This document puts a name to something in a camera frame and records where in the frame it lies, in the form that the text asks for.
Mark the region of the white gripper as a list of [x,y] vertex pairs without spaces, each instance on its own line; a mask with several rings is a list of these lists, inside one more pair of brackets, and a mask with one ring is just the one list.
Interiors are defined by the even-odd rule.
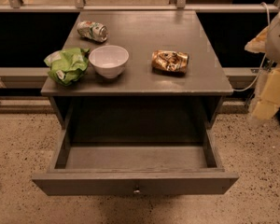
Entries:
[[[280,63],[280,11],[273,18],[269,29],[265,27],[252,40],[246,43],[245,50],[252,53],[265,53],[266,57]],[[259,100],[252,109],[256,119],[271,119],[280,108],[280,64],[268,75]]]

